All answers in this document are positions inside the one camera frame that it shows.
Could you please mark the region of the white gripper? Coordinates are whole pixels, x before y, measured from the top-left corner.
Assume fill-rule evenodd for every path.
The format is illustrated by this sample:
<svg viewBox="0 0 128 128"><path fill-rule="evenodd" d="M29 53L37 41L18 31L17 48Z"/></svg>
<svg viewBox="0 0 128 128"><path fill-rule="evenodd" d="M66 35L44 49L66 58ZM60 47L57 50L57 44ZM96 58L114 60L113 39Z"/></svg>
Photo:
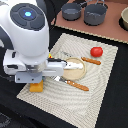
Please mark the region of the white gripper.
<svg viewBox="0 0 128 128"><path fill-rule="evenodd" d="M62 76L66 65L66 61L55 58L47 58L40 65L26 65L14 50L7 50L3 59L6 79L15 83L40 83L43 76Z"/></svg>

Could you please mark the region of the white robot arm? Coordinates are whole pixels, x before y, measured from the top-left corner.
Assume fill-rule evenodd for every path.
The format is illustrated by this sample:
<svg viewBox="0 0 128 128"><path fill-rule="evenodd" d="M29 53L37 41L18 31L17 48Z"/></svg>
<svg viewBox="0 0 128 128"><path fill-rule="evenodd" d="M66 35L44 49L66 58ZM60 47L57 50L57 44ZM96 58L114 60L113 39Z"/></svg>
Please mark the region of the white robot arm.
<svg viewBox="0 0 128 128"><path fill-rule="evenodd" d="M7 79L39 83L43 76L62 76L66 62L49 58L46 11L36 0L0 0L0 27L9 37L3 60Z"/></svg>

